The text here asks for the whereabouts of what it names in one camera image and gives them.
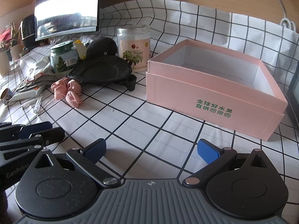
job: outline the barcode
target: barcode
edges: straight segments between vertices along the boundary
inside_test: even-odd
[[[71,59],[65,60],[65,64],[66,64],[66,66],[71,66],[71,65],[76,64],[76,58],[71,58]]]

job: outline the white flower pot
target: white flower pot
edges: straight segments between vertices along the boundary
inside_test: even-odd
[[[9,59],[7,56],[7,52],[5,50],[0,53],[0,75],[3,77],[9,72],[10,72]]]
[[[17,44],[13,47],[10,48],[10,53],[11,53],[11,57],[13,58],[13,60],[19,58],[19,54],[23,51],[23,48],[21,46],[21,44]]]

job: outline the cable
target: cable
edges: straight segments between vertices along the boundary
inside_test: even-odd
[[[280,25],[283,26],[283,27],[285,27],[285,28],[291,29],[291,30],[293,30],[293,31],[296,32],[296,24],[293,21],[291,21],[291,20],[289,20],[287,18],[287,16],[286,16],[286,8],[285,8],[282,0],[278,0],[278,1],[279,1],[280,5],[281,5],[282,11],[283,11],[283,19],[281,20]]]

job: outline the black speaker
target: black speaker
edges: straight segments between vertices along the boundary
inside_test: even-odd
[[[35,45],[35,18],[34,14],[24,18],[21,22],[22,42],[26,48]]]

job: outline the pink box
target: pink box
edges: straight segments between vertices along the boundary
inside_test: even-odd
[[[263,140],[288,105],[261,60],[194,40],[150,59],[146,84],[150,103]]]

